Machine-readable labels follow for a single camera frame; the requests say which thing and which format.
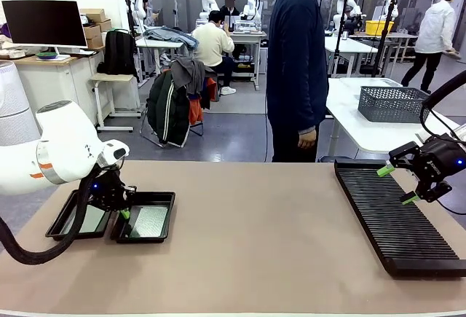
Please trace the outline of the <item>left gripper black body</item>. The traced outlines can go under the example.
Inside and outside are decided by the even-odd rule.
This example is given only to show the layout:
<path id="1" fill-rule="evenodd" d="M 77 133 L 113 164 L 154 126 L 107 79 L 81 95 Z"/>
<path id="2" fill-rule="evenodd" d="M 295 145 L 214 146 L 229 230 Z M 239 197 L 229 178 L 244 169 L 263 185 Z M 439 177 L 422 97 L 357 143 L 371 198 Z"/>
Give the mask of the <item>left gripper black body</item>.
<path id="1" fill-rule="evenodd" d="M 120 179 L 120 170 L 107 170 L 92 182 L 88 203 L 103 211 L 123 211 L 132 205 L 136 191 Z"/>

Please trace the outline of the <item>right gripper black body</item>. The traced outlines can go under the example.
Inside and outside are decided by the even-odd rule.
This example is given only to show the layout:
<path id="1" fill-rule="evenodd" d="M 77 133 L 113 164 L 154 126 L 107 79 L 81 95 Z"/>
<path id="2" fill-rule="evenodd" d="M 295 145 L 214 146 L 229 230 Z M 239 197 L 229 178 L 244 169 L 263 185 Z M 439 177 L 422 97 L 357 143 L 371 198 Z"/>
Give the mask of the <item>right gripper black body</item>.
<path id="1" fill-rule="evenodd" d="M 413 157 L 414 174 L 419 185 L 429 189 L 465 169 L 465 145 L 448 134 L 429 137 Z"/>

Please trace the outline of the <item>person right hand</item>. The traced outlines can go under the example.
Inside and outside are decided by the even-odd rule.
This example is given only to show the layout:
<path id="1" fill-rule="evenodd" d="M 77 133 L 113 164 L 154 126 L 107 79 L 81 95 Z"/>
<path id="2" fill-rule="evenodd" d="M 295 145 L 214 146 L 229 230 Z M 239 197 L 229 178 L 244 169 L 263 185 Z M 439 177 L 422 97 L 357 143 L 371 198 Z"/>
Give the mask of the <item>person right hand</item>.
<path id="1" fill-rule="evenodd" d="M 317 140 L 316 130 L 310 131 L 308 133 L 300 133 L 299 141 L 298 141 L 298 148 L 310 149 L 315 145 L 316 140 Z"/>

